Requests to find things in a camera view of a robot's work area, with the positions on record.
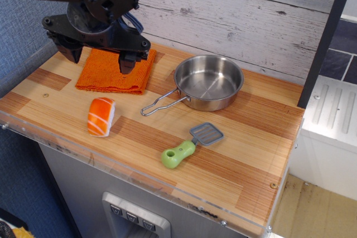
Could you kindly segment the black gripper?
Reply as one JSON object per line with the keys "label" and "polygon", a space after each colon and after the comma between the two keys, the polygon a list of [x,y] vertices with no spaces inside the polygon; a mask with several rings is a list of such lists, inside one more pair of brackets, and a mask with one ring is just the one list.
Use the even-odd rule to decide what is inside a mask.
{"label": "black gripper", "polygon": [[77,64],[84,46],[119,53],[122,74],[130,74],[136,62],[147,60],[149,40],[122,18],[107,24],[94,18],[82,3],[69,3],[65,14],[46,16],[42,26],[58,51]]}

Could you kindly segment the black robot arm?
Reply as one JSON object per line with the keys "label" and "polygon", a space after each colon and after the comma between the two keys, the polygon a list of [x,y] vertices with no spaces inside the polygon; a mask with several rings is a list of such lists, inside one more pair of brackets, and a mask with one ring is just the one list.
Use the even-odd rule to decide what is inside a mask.
{"label": "black robot arm", "polygon": [[78,63],[84,47],[118,54],[119,69],[129,74],[148,58],[151,43],[143,26],[130,13],[139,0],[45,0],[66,2],[66,14],[47,16],[42,26],[59,52]]}

